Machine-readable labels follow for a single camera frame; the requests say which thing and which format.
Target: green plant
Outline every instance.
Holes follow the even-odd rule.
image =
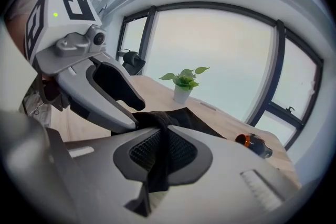
[[[192,90],[194,87],[197,87],[199,84],[195,82],[196,74],[202,74],[205,70],[209,69],[210,67],[198,67],[195,69],[195,74],[193,73],[194,70],[191,69],[183,69],[182,72],[178,75],[173,73],[167,73],[160,79],[162,80],[173,80],[175,85],[181,87],[183,90],[188,91]]]

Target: white pot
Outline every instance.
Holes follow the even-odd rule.
[[[175,85],[175,90],[174,90],[174,100],[177,103],[184,104],[185,101],[188,99],[190,93],[192,90],[185,91],[181,87]]]

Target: potted plant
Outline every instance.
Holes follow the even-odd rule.
[[[198,67],[195,69],[195,74],[193,73],[194,70],[183,69],[182,72],[178,75],[167,73],[160,79],[173,80],[175,83],[174,100],[177,103],[183,104],[189,97],[193,88],[199,85],[197,82],[195,82],[196,74],[202,74],[207,69],[209,69],[209,67]]]

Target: wooden table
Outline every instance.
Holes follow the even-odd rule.
[[[273,150],[273,155],[266,160],[279,168],[294,183],[300,186],[293,163],[287,156],[286,150],[278,138],[269,133],[242,123],[227,113],[189,97],[185,104],[173,100],[174,91],[146,76],[132,76],[132,84],[146,102],[142,111],[169,111],[188,107],[195,115],[202,119],[217,133],[229,140],[234,140],[238,134],[254,133],[265,140],[266,145]],[[118,101],[130,112],[136,112],[124,102]],[[59,131],[66,141],[86,140],[110,136],[110,131],[94,125],[74,114],[69,108],[59,112],[53,107],[51,113],[51,128]]]

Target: window frame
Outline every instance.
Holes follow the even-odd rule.
[[[279,117],[280,119],[286,121],[287,123],[291,124],[297,129],[297,131],[285,145],[285,149],[288,150],[292,146],[294,141],[297,139],[297,137],[300,135],[300,133],[302,132],[305,124],[307,123],[311,115],[314,105],[316,103],[316,99],[319,94],[319,90],[321,86],[321,79],[322,79],[322,72],[323,72],[323,59],[321,59],[318,56],[318,54],[308,45],[307,42],[305,42],[302,38],[296,35],[292,30],[286,27],[282,21],[274,20],[266,15],[263,15],[261,13],[258,13],[248,8],[231,5],[231,4],[225,4],[225,3],[217,3],[217,2],[194,1],[194,2],[179,2],[179,3],[166,4],[166,5],[161,5],[161,6],[151,6],[148,9],[145,9],[140,12],[124,17],[124,20],[122,22],[121,29],[120,29],[116,60],[119,60],[119,57],[122,57],[125,54],[125,52],[121,52],[120,49],[121,49],[122,41],[124,38],[124,32],[125,32],[127,23],[133,20],[136,20],[136,19],[147,17],[144,30],[142,33],[140,48],[139,48],[139,56],[141,59],[145,60],[156,12],[161,12],[161,11],[171,10],[171,9],[182,9],[182,8],[216,9],[216,10],[222,10],[222,11],[227,11],[227,12],[233,12],[233,13],[237,13],[237,14],[241,14],[247,17],[254,18],[258,21],[261,21],[275,28],[276,38],[275,38],[274,47],[275,47],[276,53],[275,53],[275,58],[272,61],[271,67],[270,67],[272,72],[268,80],[265,83],[266,87],[262,93],[262,97],[256,104],[255,110],[251,113],[251,116],[247,120],[246,123],[251,126],[256,126],[256,124],[262,117],[263,113],[265,111],[268,111],[274,114],[275,116]],[[298,46],[304,53],[306,53],[317,66],[316,74],[315,74],[316,83],[314,85],[315,92],[309,101],[307,110],[302,120],[298,119],[297,117],[292,115],[287,110],[283,109],[279,105],[272,102],[272,99],[274,97],[274,94],[276,92],[276,89],[277,89],[277,86],[280,80],[282,66],[284,64],[283,60],[285,56],[286,38],[288,38],[296,46]]]

